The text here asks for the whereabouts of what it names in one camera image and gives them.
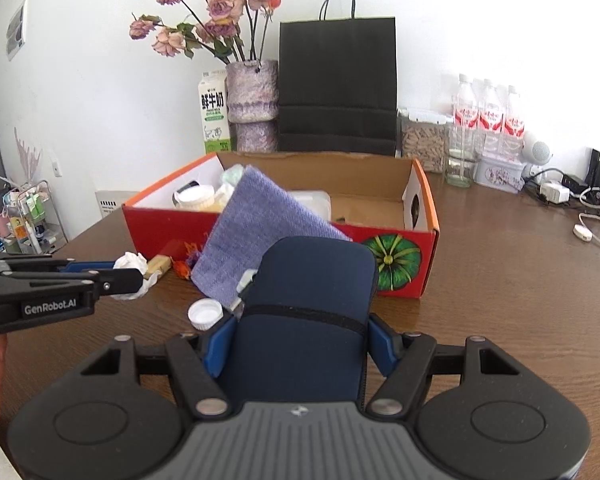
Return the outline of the right water bottle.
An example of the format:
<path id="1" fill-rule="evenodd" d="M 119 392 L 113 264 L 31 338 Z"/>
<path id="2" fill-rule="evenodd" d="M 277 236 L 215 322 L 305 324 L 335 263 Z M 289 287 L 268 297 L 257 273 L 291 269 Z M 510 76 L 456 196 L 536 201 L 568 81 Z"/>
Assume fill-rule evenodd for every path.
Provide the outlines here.
<path id="1" fill-rule="evenodd" d="M 518 158 L 524 146 L 524 104 L 514 86 L 508 87 L 503 120 L 502 153 L 507 158 Z"/>

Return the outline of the purple ceramic vase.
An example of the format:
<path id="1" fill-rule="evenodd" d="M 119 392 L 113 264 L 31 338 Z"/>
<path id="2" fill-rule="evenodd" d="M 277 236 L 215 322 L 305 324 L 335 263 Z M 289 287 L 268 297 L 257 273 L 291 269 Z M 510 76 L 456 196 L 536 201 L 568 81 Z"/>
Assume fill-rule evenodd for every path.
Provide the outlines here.
<path id="1" fill-rule="evenodd" d="M 278 62 L 230 63 L 226 68 L 227 114 L 235 130 L 236 150 L 277 150 Z"/>

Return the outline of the translucent cotton swab box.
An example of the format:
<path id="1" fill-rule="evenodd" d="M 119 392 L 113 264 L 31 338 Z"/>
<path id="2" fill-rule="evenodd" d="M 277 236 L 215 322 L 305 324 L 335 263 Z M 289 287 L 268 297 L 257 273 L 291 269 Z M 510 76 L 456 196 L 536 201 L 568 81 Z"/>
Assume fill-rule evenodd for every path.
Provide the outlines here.
<path id="1" fill-rule="evenodd" d="M 327 222 L 332 221 L 332 200 L 324 191 L 289 191 L 289 194 L 303 207 Z"/>

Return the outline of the empty glass cup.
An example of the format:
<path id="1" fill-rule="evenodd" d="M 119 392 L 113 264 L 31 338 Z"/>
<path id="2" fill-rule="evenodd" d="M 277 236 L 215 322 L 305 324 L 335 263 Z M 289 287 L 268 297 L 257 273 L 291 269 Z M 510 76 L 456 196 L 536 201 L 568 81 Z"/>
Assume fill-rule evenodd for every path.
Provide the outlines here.
<path id="1" fill-rule="evenodd" d="M 445 182 L 457 188 L 470 188 L 479 160 L 479 142 L 475 130 L 450 125 L 444 140 Z"/>

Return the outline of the navy zip case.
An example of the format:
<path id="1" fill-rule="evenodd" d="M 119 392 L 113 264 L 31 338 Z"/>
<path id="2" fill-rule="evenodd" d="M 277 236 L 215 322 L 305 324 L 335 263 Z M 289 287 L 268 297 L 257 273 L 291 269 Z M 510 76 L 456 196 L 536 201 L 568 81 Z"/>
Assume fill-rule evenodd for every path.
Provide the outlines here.
<path id="1" fill-rule="evenodd" d="M 295 236 L 263 256 L 219 384 L 246 402 L 356 402 L 377 266 L 370 248 Z"/>

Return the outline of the white tin box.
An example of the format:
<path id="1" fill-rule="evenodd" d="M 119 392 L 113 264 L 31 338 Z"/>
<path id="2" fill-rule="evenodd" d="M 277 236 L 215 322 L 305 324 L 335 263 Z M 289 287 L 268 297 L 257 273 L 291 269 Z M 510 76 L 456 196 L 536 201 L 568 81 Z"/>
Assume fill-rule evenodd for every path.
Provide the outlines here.
<path id="1" fill-rule="evenodd" d="M 486 188 L 517 194 L 524 187 L 524 163 L 516 157 L 483 154 L 478 161 L 475 182 Z"/>

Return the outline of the white bottle cap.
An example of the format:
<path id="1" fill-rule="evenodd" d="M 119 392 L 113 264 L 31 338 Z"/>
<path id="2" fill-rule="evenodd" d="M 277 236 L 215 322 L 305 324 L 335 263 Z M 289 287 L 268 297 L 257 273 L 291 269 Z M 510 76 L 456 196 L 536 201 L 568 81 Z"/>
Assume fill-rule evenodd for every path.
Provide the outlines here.
<path id="1" fill-rule="evenodd" d="M 187 310 L 189 323 L 192 324 L 195 330 L 200 332 L 210 330 L 217 322 L 222 320 L 223 315 L 222 304 L 211 298 L 196 300 Z"/>

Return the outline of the clear jar of seeds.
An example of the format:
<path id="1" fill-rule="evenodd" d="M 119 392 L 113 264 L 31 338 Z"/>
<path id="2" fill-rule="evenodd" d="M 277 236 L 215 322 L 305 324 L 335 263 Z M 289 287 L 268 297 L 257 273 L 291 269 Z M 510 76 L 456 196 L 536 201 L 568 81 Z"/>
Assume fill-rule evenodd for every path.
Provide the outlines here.
<path id="1" fill-rule="evenodd" d="M 400 108 L 401 153 L 417 158 L 428 172 L 441 174 L 444 166 L 444 140 L 452 117 L 419 108 Z"/>

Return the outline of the yellow plush toy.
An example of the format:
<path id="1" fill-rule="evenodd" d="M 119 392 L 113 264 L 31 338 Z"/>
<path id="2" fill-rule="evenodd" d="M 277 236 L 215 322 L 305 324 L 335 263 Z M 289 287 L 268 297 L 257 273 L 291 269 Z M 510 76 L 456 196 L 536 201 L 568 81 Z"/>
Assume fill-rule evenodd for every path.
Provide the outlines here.
<path id="1" fill-rule="evenodd" d="M 202 203 L 198 210 L 201 212 L 213 212 L 214 214 L 220 214 L 228 204 L 230 199 L 226 196 L 220 198 L 212 198 L 212 200 L 206 200 Z"/>

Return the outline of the water bottle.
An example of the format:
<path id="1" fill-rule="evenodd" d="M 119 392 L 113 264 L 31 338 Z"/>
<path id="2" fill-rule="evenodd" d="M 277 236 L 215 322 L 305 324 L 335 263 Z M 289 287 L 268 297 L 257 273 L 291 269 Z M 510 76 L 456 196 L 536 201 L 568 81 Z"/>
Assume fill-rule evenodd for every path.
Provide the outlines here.
<path id="1" fill-rule="evenodd" d="M 466 131 L 477 129 L 479 118 L 476 89 L 465 74 L 458 76 L 458 86 L 453 102 L 454 125 Z"/>
<path id="2" fill-rule="evenodd" d="M 503 120 L 502 153 L 507 158 L 518 158 L 524 146 L 524 104 L 514 86 L 508 87 Z"/>
<path id="3" fill-rule="evenodd" d="M 482 84 L 479 102 L 478 126 L 483 131 L 484 154 L 496 154 L 502 136 L 504 98 L 500 89 L 490 79 Z"/>

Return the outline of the clear green pack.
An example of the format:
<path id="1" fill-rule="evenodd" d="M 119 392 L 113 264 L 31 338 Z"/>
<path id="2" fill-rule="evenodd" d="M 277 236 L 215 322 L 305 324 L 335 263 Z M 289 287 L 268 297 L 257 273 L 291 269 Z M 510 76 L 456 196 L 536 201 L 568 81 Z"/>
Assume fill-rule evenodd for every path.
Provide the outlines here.
<path id="1" fill-rule="evenodd" d="M 230 166 L 230 168 L 225 169 L 222 173 L 221 181 L 222 183 L 231 185 L 234 188 L 236 185 L 238 185 L 244 172 L 245 167 L 241 164 Z"/>

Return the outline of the black upright device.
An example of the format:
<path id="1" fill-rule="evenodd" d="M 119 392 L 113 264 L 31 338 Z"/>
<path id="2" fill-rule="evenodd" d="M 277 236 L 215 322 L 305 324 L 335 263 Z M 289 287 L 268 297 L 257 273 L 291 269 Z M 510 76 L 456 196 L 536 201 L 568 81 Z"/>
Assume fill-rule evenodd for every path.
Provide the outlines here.
<path id="1" fill-rule="evenodd" d="M 592 148 L 590 153 L 585 183 L 589 188 L 600 188 L 600 151 L 595 148 Z"/>

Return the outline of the middle water bottle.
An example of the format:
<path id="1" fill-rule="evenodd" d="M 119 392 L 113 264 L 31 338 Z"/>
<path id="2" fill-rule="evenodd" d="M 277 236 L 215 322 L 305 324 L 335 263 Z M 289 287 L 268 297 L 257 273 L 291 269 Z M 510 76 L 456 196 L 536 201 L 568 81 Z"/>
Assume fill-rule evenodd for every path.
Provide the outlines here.
<path id="1" fill-rule="evenodd" d="M 483 131 L 484 154 L 496 154 L 502 136 L 504 98 L 500 89 L 490 79 L 482 84 L 479 102 L 478 126 Z"/>

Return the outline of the left water bottle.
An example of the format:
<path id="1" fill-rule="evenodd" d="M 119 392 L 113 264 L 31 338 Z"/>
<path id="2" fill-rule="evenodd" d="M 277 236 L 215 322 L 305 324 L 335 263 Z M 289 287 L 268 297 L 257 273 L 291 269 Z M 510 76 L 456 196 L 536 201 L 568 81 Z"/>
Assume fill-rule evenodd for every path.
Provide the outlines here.
<path id="1" fill-rule="evenodd" d="M 477 129 L 479 118 L 476 89 L 465 74 L 458 76 L 458 86 L 453 102 L 454 125 L 466 131 Z"/>

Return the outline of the red cardboard box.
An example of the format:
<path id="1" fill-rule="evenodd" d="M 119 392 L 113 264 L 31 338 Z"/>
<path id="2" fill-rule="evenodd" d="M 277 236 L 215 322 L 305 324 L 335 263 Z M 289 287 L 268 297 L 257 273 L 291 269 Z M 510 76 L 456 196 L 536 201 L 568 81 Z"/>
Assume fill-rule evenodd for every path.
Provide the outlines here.
<path id="1" fill-rule="evenodd" d="M 418 298 L 440 234 L 429 182 L 416 159 L 347 153 L 213 153 L 154 183 L 122 207 L 146 258 L 182 261 L 209 245 L 194 281 L 229 302 L 230 286 L 286 236 L 327 236 L 365 245 L 381 295 Z"/>

